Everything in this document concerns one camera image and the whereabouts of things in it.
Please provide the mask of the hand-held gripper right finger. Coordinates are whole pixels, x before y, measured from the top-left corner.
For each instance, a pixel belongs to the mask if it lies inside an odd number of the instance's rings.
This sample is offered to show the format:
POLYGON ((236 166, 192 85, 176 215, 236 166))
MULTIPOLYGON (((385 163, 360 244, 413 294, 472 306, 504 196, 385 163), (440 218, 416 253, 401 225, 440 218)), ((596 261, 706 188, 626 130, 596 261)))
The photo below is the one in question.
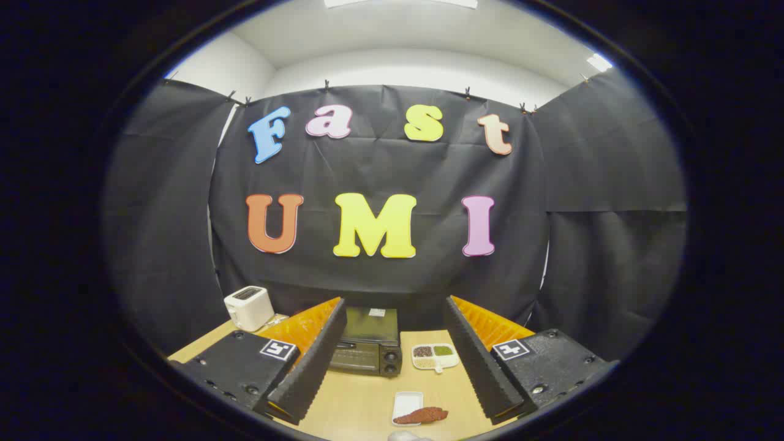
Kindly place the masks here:
POLYGON ((551 407, 617 366, 560 330, 533 332, 457 296, 443 322, 493 424, 551 407))

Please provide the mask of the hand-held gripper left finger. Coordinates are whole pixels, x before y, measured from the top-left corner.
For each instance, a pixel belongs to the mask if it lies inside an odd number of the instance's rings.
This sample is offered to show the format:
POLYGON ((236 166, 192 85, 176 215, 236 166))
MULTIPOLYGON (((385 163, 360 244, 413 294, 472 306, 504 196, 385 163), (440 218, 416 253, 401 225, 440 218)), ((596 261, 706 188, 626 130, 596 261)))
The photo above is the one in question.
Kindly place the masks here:
POLYGON ((262 333, 233 330, 174 367, 230 404, 299 424, 321 388, 347 323, 333 298, 262 333))

